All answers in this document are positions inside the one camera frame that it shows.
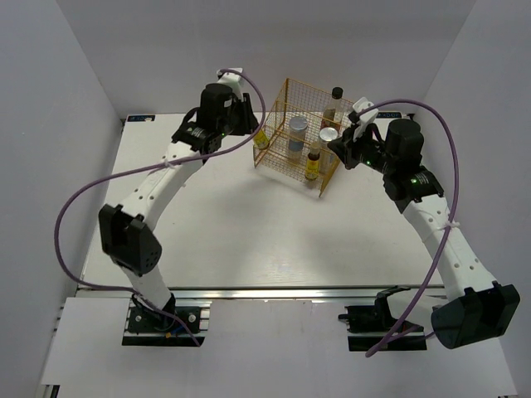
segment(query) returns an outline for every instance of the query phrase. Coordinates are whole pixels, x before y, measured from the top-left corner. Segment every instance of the white table surface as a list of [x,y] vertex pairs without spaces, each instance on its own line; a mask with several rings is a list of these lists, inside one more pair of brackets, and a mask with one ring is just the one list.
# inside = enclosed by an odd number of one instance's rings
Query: white table surface
[[[181,114],[126,123],[114,172],[156,163]],[[385,133],[389,119],[378,119]],[[241,137],[228,137],[227,148]],[[145,174],[114,180],[105,201],[119,203]],[[325,287],[420,284],[431,258],[387,198],[382,176],[339,167],[324,195],[267,167],[252,146],[211,159],[163,213],[155,235],[170,287]],[[101,251],[96,229],[84,278],[129,285]],[[433,284],[440,284],[439,274]]]
[[515,393],[498,339],[349,352],[342,303],[214,301],[196,347],[122,347],[125,298],[69,298],[42,377],[60,398],[467,397]]

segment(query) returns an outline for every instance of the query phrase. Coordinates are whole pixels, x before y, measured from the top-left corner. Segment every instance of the black joint housing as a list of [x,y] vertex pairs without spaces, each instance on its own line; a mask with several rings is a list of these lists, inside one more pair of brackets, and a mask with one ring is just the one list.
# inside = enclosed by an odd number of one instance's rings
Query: black joint housing
[[505,334],[520,302],[516,288],[493,282],[492,289],[450,301],[431,314],[431,325],[446,348],[457,348]]
[[163,249],[142,217],[132,217],[121,209],[120,205],[101,208],[101,246],[117,265],[142,276],[155,268]]

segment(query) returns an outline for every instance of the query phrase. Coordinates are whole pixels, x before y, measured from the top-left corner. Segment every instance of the white wall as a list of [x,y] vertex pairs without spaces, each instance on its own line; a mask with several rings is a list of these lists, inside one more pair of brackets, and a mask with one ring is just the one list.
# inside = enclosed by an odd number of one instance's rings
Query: white wall
[[[519,396],[531,396],[530,22],[528,0],[478,0],[426,96],[455,136],[462,230],[499,281],[522,297],[501,338]],[[450,196],[445,135],[424,112],[418,120],[428,163]]]
[[[74,291],[52,232],[62,203],[110,170],[119,119],[53,0],[0,2],[0,393],[33,396],[56,315]],[[81,271],[103,190],[65,224],[68,264]]]
[[188,111],[232,66],[268,107],[286,77],[352,100],[421,99],[474,2],[58,0],[120,117]]

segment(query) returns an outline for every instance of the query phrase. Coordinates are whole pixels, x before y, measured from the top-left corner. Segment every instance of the yellow label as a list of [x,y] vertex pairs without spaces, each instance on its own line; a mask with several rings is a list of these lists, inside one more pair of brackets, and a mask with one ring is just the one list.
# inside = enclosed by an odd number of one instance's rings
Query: yellow label
[[269,139],[264,133],[264,130],[260,130],[252,140],[255,142],[255,145],[258,149],[266,149],[269,147]]
[[309,180],[314,180],[319,176],[319,160],[310,160],[306,161],[306,178]]

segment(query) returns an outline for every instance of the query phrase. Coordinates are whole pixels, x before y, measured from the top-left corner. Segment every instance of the cable tie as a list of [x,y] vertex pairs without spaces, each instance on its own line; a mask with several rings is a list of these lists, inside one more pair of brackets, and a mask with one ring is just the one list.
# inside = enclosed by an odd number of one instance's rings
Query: cable tie
[[171,168],[172,170],[175,170],[177,168],[177,166],[171,164],[167,158],[164,158],[164,166],[166,166],[167,168]]
[[459,228],[460,227],[460,223],[457,222],[457,221],[452,221],[450,222],[450,220],[446,220],[446,222],[440,226],[439,228],[437,228],[438,231],[442,231],[444,230],[447,226],[449,226],[450,228]]

